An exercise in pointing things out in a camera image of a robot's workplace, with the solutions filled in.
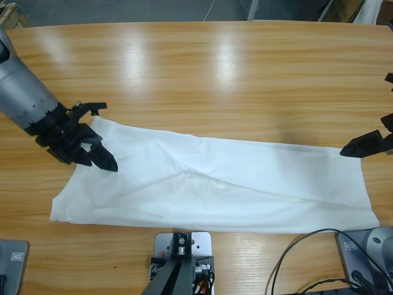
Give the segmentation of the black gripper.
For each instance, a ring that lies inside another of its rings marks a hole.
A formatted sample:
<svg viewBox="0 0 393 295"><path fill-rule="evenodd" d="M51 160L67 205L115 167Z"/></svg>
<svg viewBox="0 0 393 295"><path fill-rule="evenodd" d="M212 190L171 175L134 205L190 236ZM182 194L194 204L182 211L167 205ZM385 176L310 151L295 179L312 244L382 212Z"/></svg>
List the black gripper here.
<svg viewBox="0 0 393 295"><path fill-rule="evenodd" d="M379 130L372 131L352 139L340 151L340 155L345 157L368 157L380 152L392 152L393 113L382 117L381 122L390 132L385 139Z"/></svg>
<svg viewBox="0 0 393 295"><path fill-rule="evenodd" d="M100 169L117 171L114 156L102 145L100 137L87 124L79 120L87 113L97 116L101 106L55 106L52 110L35 110L36 143L47 147L47 152L60 162L78 163Z"/></svg>

